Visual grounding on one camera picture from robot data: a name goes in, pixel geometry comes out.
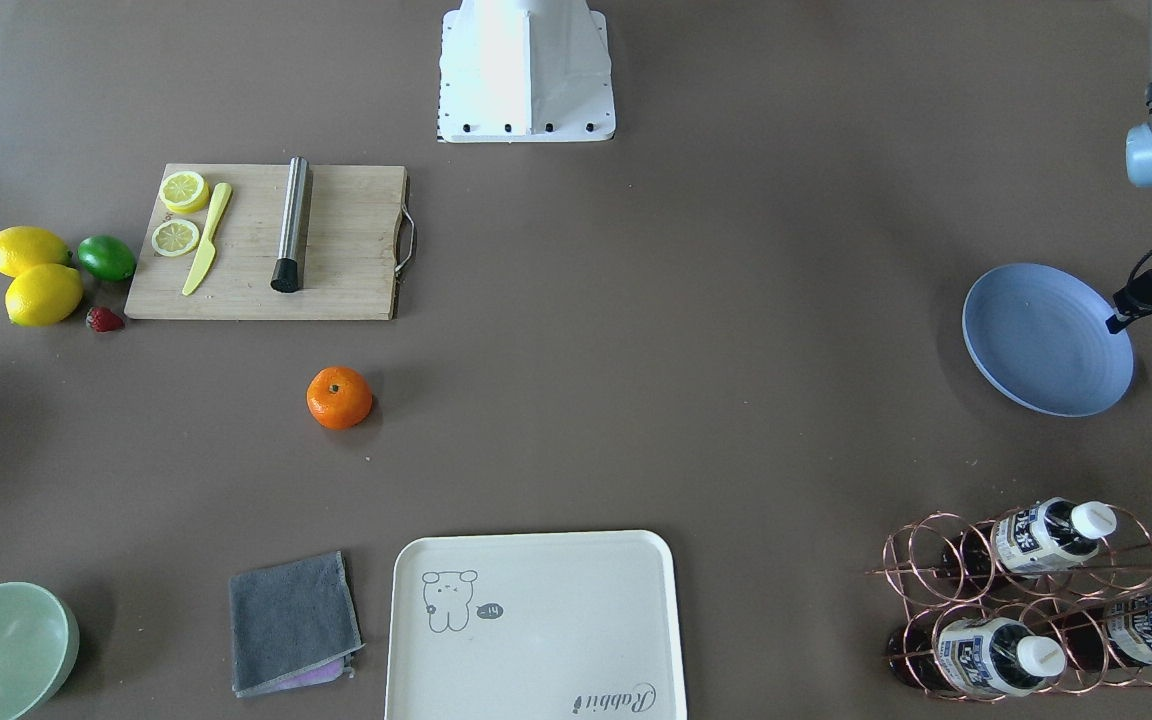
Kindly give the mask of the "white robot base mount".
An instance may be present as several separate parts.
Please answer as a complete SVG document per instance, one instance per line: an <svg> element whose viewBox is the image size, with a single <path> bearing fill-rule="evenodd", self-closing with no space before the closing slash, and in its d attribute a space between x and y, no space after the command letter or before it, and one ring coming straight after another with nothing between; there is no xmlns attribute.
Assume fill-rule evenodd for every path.
<svg viewBox="0 0 1152 720"><path fill-rule="evenodd" d="M608 23L585 1L462 1L440 28L438 141L616 135Z"/></svg>

